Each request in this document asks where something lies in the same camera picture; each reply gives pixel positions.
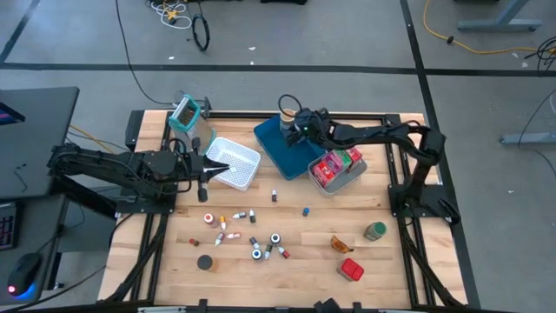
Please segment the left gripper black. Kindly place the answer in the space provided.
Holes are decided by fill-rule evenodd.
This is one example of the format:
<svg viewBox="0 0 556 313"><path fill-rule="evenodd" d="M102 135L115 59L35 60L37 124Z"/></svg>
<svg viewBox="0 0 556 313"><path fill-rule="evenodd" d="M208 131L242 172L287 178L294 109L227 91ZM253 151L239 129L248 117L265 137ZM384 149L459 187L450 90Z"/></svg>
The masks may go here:
<svg viewBox="0 0 556 313"><path fill-rule="evenodd" d="M198 183L197 197L200 203L208 201L208 191L205 187L206 181L210 181L213 177L229 170L227 163L217 162L208 157L199 155L199 148L201 146L201 139L194 137L191 142L192 150L186 151L186 143L180 138L172 138L171 142L174 143L173 152L176 154L178 161L181 164L179 171L179 180L187 181L188 187L185 190L178 190L177 193L187 193L193 187L193 180Z"/></svg>

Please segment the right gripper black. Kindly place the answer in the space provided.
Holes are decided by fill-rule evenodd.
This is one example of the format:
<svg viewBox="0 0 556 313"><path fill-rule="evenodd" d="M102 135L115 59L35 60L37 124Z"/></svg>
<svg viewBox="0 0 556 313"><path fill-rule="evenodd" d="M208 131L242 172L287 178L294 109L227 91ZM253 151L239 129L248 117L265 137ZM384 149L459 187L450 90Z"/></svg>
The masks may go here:
<svg viewBox="0 0 556 313"><path fill-rule="evenodd" d="M286 145L292 147L298 144L301 137L313 143L327 143L330 141L330 115L326 108L311 110L302 108L297 112L297 130L284 130Z"/></svg>

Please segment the red Froot Loops cereal box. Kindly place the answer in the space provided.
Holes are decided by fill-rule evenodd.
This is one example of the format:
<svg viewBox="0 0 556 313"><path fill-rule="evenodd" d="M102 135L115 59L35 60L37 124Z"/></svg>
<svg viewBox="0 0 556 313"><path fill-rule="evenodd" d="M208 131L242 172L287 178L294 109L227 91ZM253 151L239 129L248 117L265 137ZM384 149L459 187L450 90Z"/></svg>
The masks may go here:
<svg viewBox="0 0 556 313"><path fill-rule="evenodd" d="M335 179L335 173L325 161L318 162L312 169L313 175L322 188L326 188Z"/></svg>

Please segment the purple Raisin Bran cereal box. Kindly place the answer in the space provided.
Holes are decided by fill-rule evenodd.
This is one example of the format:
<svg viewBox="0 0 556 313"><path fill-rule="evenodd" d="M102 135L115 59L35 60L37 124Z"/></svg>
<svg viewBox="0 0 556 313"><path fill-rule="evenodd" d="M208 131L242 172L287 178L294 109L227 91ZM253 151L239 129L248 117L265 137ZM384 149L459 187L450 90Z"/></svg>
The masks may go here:
<svg viewBox="0 0 556 313"><path fill-rule="evenodd" d="M328 152L324 157L323 161L326 163L328 168L335 174L338 175L344 171L343 162L339 156L336 155L334 151Z"/></svg>

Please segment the brown orange snack bag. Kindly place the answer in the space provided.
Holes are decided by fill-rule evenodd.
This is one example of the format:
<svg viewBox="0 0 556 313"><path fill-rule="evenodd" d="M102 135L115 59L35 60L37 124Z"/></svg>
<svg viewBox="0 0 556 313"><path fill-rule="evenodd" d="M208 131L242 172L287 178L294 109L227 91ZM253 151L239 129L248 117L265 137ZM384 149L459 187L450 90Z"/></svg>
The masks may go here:
<svg viewBox="0 0 556 313"><path fill-rule="evenodd" d="M331 236L330 245L334 250L343 254L351 253L354 251L354 248L350 248L335 235Z"/></svg>

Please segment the spice jar green lid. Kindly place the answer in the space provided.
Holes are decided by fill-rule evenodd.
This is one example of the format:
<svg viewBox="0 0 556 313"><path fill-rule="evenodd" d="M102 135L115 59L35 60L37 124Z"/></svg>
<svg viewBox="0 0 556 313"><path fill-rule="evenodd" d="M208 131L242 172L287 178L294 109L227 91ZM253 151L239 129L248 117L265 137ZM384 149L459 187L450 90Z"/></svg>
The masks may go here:
<svg viewBox="0 0 556 313"><path fill-rule="evenodd" d="M386 233L387 226L383 222L373 222L365 228L363 237L374 242L381 239Z"/></svg>

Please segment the red plastic container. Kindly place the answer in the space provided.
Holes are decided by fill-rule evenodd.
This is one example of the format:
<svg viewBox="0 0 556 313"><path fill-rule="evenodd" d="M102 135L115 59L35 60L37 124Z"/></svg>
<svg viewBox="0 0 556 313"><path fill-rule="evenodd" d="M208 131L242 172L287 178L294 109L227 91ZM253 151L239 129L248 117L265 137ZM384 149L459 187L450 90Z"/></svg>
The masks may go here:
<svg viewBox="0 0 556 313"><path fill-rule="evenodd" d="M352 258L342 260L337 266L337 272L349 282L358 282L364 275L364 268Z"/></svg>

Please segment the blue plastic bin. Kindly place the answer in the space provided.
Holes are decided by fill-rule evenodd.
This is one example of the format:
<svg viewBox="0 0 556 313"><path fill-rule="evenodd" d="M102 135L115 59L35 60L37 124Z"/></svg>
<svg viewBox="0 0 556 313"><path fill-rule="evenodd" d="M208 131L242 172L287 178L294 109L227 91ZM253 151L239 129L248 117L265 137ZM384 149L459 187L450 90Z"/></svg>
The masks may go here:
<svg viewBox="0 0 556 313"><path fill-rule="evenodd" d="M281 133L281 119L274 115L254 128L257 141L286 180L293 180L308 170L308 165L325 150L305 140L288 147Z"/></svg>

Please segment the white perforated plastic basket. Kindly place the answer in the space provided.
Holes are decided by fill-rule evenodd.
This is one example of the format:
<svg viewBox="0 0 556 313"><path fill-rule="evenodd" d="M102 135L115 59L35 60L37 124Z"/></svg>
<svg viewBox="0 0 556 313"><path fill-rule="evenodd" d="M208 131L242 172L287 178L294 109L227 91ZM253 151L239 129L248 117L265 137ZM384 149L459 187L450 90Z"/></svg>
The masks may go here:
<svg viewBox="0 0 556 313"><path fill-rule="evenodd" d="M261 161L259 152L224 137L217 137L212 142L207 157L217 162L227 163L229 168L238 168L238 172L232 173L227 170L215 176L215 180L240 191L248 189Z"/></svg>

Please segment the grey plastic bin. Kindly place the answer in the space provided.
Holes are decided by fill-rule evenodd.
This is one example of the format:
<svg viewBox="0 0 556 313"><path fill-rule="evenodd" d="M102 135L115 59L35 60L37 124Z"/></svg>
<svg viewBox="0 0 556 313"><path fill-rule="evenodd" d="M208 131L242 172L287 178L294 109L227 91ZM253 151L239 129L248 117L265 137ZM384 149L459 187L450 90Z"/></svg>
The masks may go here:
<svg viewBox="0 0 556 313"><path fill-rule="evenodd" d="M327 153L325 153L323 156L318 157L308 165L308 176L310 180L314 183L317 190L320 191L320 193L325 196L332 196L336 194L338 191L342 190L351 182L355 181L359 176L361 176L367 170L367 163L364 161L362 155L362 161L360 163L351 164L351 166L347 170L344 170L342 171L342 173L335 175L334 181L331 184L329 184L328 187L322 188L320 184L317 182L317 180L315 179L312 169L318 162L323 161L323 157Z"/></svg>

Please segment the grey desk top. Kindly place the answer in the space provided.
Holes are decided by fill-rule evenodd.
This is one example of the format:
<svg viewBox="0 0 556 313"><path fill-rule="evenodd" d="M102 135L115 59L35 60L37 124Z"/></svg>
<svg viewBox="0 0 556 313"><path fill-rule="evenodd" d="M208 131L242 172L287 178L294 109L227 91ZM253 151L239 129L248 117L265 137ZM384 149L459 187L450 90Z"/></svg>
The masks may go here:
<svg viewBox="0 0 556 313"><path fill-rule="evenodd" d="M65 218L68 207L65 196L45 196L17 199L18 226L16 247L0 250L0 306L19 305L38 300L48 284L50 263L54 259L58 240L54 236ZM8 292L8 278L17 261L24 255L38 252L41 263L29 289L20 296Z"/></svg>

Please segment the laptop screen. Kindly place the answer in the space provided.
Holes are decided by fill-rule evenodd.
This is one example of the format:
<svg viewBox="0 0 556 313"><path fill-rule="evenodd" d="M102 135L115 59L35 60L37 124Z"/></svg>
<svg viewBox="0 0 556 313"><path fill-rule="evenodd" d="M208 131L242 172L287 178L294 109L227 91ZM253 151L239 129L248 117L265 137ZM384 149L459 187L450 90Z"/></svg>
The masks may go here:
<svg viewBox="0 0 556 313"><path fill-rule="evenodd" d="M25 119L26 117L23 114L0 102L0 126L23 123Z"/></svg>

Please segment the black computer mouse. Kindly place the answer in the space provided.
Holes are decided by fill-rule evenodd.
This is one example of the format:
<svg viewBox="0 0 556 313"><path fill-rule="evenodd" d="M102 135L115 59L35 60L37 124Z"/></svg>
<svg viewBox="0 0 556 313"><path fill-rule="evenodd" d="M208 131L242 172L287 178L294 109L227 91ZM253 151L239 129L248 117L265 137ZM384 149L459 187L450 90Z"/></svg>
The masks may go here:
<svg viewBox="0 0 556 313"><path fill-rule="evenodd" d="M13 297L25 294L35 281L42 262L38 252L21 256L8 277L7 291Z"/></svg>

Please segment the grey desk foot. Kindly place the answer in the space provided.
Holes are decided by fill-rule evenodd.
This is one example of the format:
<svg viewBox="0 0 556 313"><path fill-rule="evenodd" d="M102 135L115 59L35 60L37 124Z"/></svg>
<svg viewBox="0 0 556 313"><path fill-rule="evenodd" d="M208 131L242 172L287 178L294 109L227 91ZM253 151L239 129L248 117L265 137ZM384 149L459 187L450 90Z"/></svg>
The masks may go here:
<svg viewBox="0 0 556 313"><path fill-rule="evenodd" d="M500 138L501 144L556 144L555 132L506 134Z"/></svg>

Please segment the grey desk leg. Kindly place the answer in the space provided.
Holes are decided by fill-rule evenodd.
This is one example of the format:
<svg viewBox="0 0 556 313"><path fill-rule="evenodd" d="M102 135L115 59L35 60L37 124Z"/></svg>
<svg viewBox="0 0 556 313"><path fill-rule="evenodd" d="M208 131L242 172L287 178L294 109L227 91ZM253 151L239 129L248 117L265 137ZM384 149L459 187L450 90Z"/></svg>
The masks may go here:
<svg viewBox="0 0 556 313"><path fill-rule="evenodd" d="M536 31L542 24L541 19L519 19L517 14L529 0L511 0L503 11L494 19L474 19L458 22L461 31Z"/></svg>

